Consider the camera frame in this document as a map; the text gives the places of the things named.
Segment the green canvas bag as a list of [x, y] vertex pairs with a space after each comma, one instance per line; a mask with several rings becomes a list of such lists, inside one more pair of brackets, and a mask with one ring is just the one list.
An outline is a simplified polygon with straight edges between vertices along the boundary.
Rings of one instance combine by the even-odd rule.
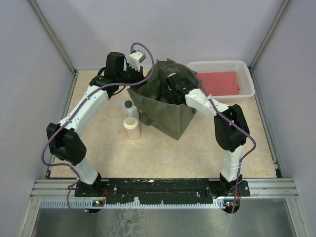
[[169, 90], [165, 76], [177, 73], [184, 81], [185, 87], [199, 88], [199, 82], [188, 69], [183, 66], [173, 66], [175, 61], [157, 60], [154, 72], [142, 85], [129, 88], [128, 94], [139, 112], [139, 121], [146, 126], [152, 126], [175, 140], [184, 133], [196, 110], [184, 103], [174, 104], [167, 101], [163, 92]]

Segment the white bottle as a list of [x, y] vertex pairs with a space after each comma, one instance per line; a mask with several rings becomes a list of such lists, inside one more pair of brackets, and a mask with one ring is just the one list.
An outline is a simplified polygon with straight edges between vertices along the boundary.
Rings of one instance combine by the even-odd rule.
[[131, 100], [126, 100], [122, 102], [122, 109], [126, 117], [134, 117], [136, 119], [139, 119], [137, 107]]

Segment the cream bottle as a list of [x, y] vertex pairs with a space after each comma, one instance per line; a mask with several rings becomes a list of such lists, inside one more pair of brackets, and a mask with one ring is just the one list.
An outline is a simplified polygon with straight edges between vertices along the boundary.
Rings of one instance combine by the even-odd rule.
[[140, 138], [141, 131], [138, 123], [138, 119], [135, 117], [127, 117], [124, 122], [123, 126], [127, 131], [127, 134], [130, 139], [136, 140]]

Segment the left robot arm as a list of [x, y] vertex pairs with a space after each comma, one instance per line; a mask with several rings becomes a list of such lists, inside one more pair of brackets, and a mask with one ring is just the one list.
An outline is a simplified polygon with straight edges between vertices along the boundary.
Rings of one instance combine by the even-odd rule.
[[50, 152], [63, 165], [73, 169], [92, 196], [102, 192], [103, 184], [98, 181], [98, 172], [86, 158], [87, 148], [80, 137], [95, 113], [120, 86], [138, 84], [144, 79], [141, 62], [145, 58], [144, 52], [135, 50], [128, 57], [119, 52], [109, 53], [106, 65], [91, 80], [78, 104], [58, 124], [51, 123], [46, 129]]

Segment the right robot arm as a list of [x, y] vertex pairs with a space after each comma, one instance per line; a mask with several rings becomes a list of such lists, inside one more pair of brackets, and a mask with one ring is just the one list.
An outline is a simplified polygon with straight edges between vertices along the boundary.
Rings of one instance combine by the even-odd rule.
[[165, 98], [171, 103], [183, 102], [213, 119], [215, 139], [224, 150], [223, 169], [220, 172], [220, 181], [210, 188], [213, 198], [230, 196], [238, 190], [242, 181], [241, 163], [242, 150], [250, 131], [241, 106], [228, 106], [210, 96], [192, 83], [185, 83], [178, 73], [166, 75], [168, 89], [164, 91]]

